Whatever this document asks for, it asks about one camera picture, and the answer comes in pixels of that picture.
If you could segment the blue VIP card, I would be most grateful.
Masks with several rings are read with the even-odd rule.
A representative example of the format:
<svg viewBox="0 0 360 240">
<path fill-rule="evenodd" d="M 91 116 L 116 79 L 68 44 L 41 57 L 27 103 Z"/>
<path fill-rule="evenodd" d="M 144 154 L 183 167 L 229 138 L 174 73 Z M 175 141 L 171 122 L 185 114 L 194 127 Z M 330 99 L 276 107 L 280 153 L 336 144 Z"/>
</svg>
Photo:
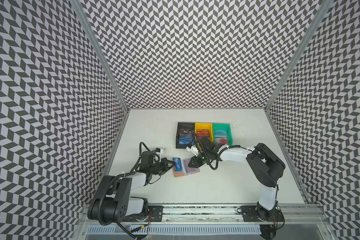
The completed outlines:
<svg viewBox="0 0 360 240">
<path fill-rule="evenodd" d="M 175 168 L 175 172 L 182 172 L 183 171 L 183 166 L 182 166 L 182 161 L 180 158 L 173 158 L 173 161 L 175 163 L 174 168 Z"/>
</svg>

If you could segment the tan leather card holder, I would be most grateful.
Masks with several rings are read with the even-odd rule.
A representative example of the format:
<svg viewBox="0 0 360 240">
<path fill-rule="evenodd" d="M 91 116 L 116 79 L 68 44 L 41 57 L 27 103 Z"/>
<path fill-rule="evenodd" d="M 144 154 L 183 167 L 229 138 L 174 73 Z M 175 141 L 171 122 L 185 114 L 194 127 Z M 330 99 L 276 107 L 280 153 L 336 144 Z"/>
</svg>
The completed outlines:
<svg viewBox="0 0 360 240">
<path fill-rule="evenodd" d="M 188 163 L 190 162 L 191 158 L 181 159 L 183 171 L 182 172 L 175 172 L 175 168 L 173 168 L 173 173 L 175 178 L 184 177 L 188 175 L 193 175 L 200 172 L 199 168 L 189 168 Z"/>
</svg>

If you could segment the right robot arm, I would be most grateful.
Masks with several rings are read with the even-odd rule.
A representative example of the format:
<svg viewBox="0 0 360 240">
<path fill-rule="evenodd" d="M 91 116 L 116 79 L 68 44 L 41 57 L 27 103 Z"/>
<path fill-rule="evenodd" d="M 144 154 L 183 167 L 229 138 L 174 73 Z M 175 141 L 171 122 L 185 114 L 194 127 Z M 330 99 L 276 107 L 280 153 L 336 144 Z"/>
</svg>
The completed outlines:
<svg viewBox="0 0 360 240">
<path fill-rule="evenodd" d="M 190 168 L 199 168 L 207 164 L 215 171 L 219 163 L 224 161 L 249 164 L 260 182 L 260 196 L 255 206 L 241 207 L 244 221 L 251 222 L 258 219 L 261 222 L 277 223 L 282 219 L 277 194 L 279 180 L 283 177 L 286 165 L 265 144 L 259 143 L 253 148 L 244 148 L 240 145 L 199 143 L 188 144 L 186 150 L 194 155 L 189 163 Z"/>
</svg>

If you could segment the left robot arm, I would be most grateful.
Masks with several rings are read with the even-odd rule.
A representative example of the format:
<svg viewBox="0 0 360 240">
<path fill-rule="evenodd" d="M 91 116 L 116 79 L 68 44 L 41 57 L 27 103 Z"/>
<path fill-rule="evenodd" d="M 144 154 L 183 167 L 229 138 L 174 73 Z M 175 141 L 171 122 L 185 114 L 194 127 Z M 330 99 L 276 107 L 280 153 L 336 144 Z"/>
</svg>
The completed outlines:
<svg viewBox="0 0 360 240">
<path fill-rule="evenodd" d="M 132 197 L 131 191 L 151 184 L 153 176 L 161 177 L 175 165 L 156 150 L 140 153 L 130 172 L 102 178 L 88 208 L 88 218 L 103 226 L 126 221 L 147 222 L 151 214 L 148 200 Z"/>
</svg>

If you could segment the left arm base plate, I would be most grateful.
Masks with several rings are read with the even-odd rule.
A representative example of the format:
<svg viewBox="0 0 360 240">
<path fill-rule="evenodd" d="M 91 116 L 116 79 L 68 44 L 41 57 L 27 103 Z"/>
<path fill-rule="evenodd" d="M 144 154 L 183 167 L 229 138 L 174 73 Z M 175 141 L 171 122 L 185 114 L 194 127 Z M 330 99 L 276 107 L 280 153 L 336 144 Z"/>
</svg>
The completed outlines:
<svg viewBox="0 0 360 240">
<path fill-rule="evenodd" d="M 148 207 L 143 208 L 143 211 L 139 214 L 126 216 L 123 222 L 145 223 L 148 222 L 149 220 L 151 220 L 151 222 L 154 223 L 161 222 L 163 219 L 163 211 L 164 211 L 164 206 L 149 205 Z"/>
</svg>

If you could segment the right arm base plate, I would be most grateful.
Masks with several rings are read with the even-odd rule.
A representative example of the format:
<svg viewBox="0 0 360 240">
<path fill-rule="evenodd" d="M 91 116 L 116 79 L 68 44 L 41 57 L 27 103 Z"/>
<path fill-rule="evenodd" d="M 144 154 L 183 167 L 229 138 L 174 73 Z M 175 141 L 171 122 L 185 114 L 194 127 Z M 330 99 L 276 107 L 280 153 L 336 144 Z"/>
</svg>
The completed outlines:
<svg viewBox="0 0 360 240">
<path fill-rule="evenodd" d="M 257 205 L 240 206 L 238 213 L 242 215 L 244 222 L 283 223 L 284 215 L 278 206 L 267 210 Z"/>
</svg>

